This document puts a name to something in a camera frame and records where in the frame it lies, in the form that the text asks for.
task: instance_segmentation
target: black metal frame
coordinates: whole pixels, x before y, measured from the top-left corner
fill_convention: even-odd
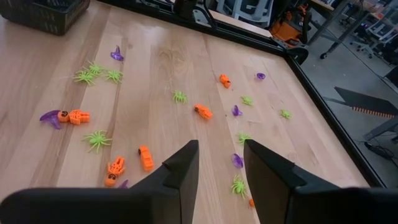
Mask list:
[[[317,108],[320,110],[330,128],[336,134],[340,143],[342,143],[343,147],[350,155],[359,171],[367,180],[368,184],[375,187],[386,187],[367,159],[363,156],[357,145],[355,145],[354,141],[342,127],[341,123],[337,120],[336,116],[331,112],[331,109],[329,109],[328,105],[312,85],[306,74],[304,74],[303,70],[300,68],[300,63],[307,58],[305,54],[300,58],[303,53],[301,49],[288,49],[273,38],[264,37],[223,21],[218,21],[213,19],[211,15],[209,15],[211,17],[210,19],[215,23],[211,24],[211,26],[201,25],[194,19],[184,19],[173,12],[173,5],[169,2],[160,2],[157,0],[140,0],[139,2],[134,0],[99,1],[283,57],[307,93],[310,95]],[[150,2],[155,2],[156,6],[150,6]],[[203,8],[200,7],[196,7],[195,9],[203,11]]]

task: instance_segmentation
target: plastic toy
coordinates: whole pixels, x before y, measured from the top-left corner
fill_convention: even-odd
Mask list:
[[[79,71],[77,72],[77,76],[73,77],[75,80],[75,82],[80,82],[80,81],[84,81],[87,82],[88,85],[94,84],[93,79],[94,79],[95,75],[87,72],[87,71]]]
[[[173,100],[176,103],[182,102],[183,104],[185,104],[187,102],[187,96],[183,92],[175,90],[173,93]]]
[[[243,168],[243,158],[236,153],[232,155],[232,163],[236,168]]]
[[[90,121],[89,112],[81,112],[81,110],[72,110],[70,113],[67,111],[53,110],[43,114],[40,121],[48,121],[55,129],[61,129],[60,122],[71,122],[72,124],[79,125],[83,122]]]
[[[292,114],[289,111],[287,111],[287,110],[281,110],[280,111],[280,115],[282,117],[284,117],[285,119],[291,119],[292,118]]]
[[[121,82],[120,79],[122,79],[123,73],[121,73],[120,71],[117,70],[111,70],[108,71],[108,77],[106,78],[108,79],[112,79],[116,84]]]
[[[92,145],[92,147],[88,150],[90,152],[94,147],[96,148],[96,153],[98,153],[100,146],[110,146],[110,143],[107,143],[107,141],[110,141],[112,139],[107,139],[102,132],[105,131],[96,131],[93,134],[86,135],[82,140],[89,139],[88,142]]]
[[[118,156],[114,163],[108,163],[108,176],[105,178],[105,186],[113,187],[116,179],[124,172],[124,158]]]
[[[118,187],[119,189],[128,189],[127,183],[129,180],[123,181],[123,183]]]
[[[224,85],[225,88],[229,88],[231,86],[231,82],[225,74],[220,75],[220,82]]]
[[[245,105],[249,105],[249,106],[253,105],[253,100],[250,97],[248,97],[248,96],[242,96],[242,102]]]
[[[121,62],[124,60],[124,57],[120,54],[119,46],[116,46],[116,50],[114,52],[111,52],[111,57]]]
[[[234,116],[239,116],[242,115],[242,111],[239,110],[238,106],[234,105],[234,107],[232,108],[232,114]]]
[[[97,77],[98,75],[100,75],[101,72],[104,71],[103,67],[96,65],[95,63],[92,62],[88,63],[90,63],[90,66],[88,68],[83,67],[86,70],[86,72],[91,73]]]
[[[150,154],[147,146],[140,146],[138,149],[138,154],[141,157],[141,163],[144,170],[149,172],[154,168],[154,161],[152,160],[152,155]]]
[[[251,139],[250,135],[238,133],[239,143],[244,144],[244,140]]]
[[[246,186],[244,185],[243,180],[238,175],[235,175],[234,182],[231,188],[232,188],[232,193],[241,194],[243,199],[244,196],[247,195]]]
[[[211,117],[213,116],[210,110],[202,105],[195,105],[195,111],[198,112],[199,115],[205,119],[211,119]]]
[[[257,73],[257,78],[263,80],[266,78],[266,75],[264,73]]]
[[[249,205],[250,205],[250,207],[254,208],[254,200],[253,200],[253,198],[250,198]]]

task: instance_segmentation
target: wooden tabletop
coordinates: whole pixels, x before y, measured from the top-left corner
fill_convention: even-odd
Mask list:
[[[110,52],[121,46],[123,63]],[[95,62],[122,71],[122,82],[95,85],[72,77]],[[0,19],[0,199],[28,187],[104,187],[106,165],[126,158],[116,185],[148,176],[137,149],[148,145],[155,167],[191,139],[200,145],[194,223],[258,223],[248,198],[231,193],[237,133],[339,186],[367,185],[283,58],[168,22],[93,1],[63,37]],[[257,72],[267,78],[259,81]],[[221,73],[232,85],[226,89]],[[186,104],[173,102],[183,91]],[[241,96],[250,96],[253,106]],[[213,113],[199,117],[193,105]],[[243,112],[235,118],[234,105]],[[89,123],[41,123],[51,110],[90,112]],[[281,118],[279,110],[292,113]],[[86,134],[105,130],[112,145],[87,153]]]

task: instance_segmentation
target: floor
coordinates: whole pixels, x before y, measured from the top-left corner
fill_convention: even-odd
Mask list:
[[[339,36],[344,28],[334,23],[329,30]],[[318,91],[325,98],[343,100],[334,87],[378,97],[390,101],[398,108],[398,89],[389,85],[388,80],[383,80],[391,67],[380,59],[373,57],[368,59],[366,54],[356,51],[356,46],[350,45],[352,37],[348,37],[342,45],[332,52],[324,60],[320,60],[320,54],[327,51],[333,43],[330,40],[319,38],[309,47],[310,55],[302,65],[304,72],[309,76]],[[373,169],[379,174],[382,181],[388,187],[398,187],[398,167],[391,161],[369,151],[361,141],[362,135],[372,130],[387,118],[353,111],[350,107],[332,101],[326,101],[333,110],[340,123],[345,127],[349,135],[358,143],[359,148],[370,162]],[[398,146],[391,143],[394,133],[386,133],[384,136],[372,140],[372,144],[382,145],[398,155]]]

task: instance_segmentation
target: green plastic spider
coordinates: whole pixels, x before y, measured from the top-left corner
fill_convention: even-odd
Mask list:
[[[93,146],[88,150],[88,152],[90,152],[94,147],[97,147],[97,148],[96,148],[96,153],[98,153],[98,151],[99,151],[99,149],[100,149],[100,146],[110,146],[110,143],[107,143],[107,141],[110,141],[110,140],[112,140],[112,139],[107,139],[107,138],[105,137],[105,135],[102,134],[102,132],[105,132],[105,131],[96,131],[96,132],[94,132],[93,134],[86,135],[86,136],[82,139],[82,141],[83,141],[83,140],[86,140],[86,139],[89,139],[88,142],[89,142],[91,145],[93,145]]]
[[[287,111],[287,110],[281,110],[280,115],[286,119],[291,119],[292,118],[292,113]]]
[[[250,135],[238,133],[239,143],[244,144],[244,140],[251,139]]]
[[[253,105],[253,100],[248,96],[242,96],[242,101],[245,105],[249,105],[249,106]]]
[[[176,103],[182,102],[183,104],[185,104],[187,102],[187,96],[182,91],[175,90],[173,93],[174,93],[173,100]]]
[[[248,196],[248,194],[246,193],[246,186],[244,185],[243,180],[238,175],[235,175],[234,182],[231,188],[232,193],[241,194],[243,199],[245,195]]]
[[[112,80],[117,84],[120,81],[120,79],[122,78],[123,73],[117,71],[117,70],[112,70],[112,71],[108,71],[108,77],[106,78],[107,80],[112,78]]]
[[[75,80],[75,82],[80,82],[80,81],[84,81],[87,82],[88,85],[94,84],[93,79],[94,79],[95,75],[90,73],[90,72],[86,72],[86,71],[79,71],[77,72],[77,76],[73,77]]]
[[[83,67],[87,72],[92,73],[95,76],[100,75],[100,73],[104,70],[103,67],[96,65],[95,63],[90,63],[90,66],[88,66],[88,68]]]

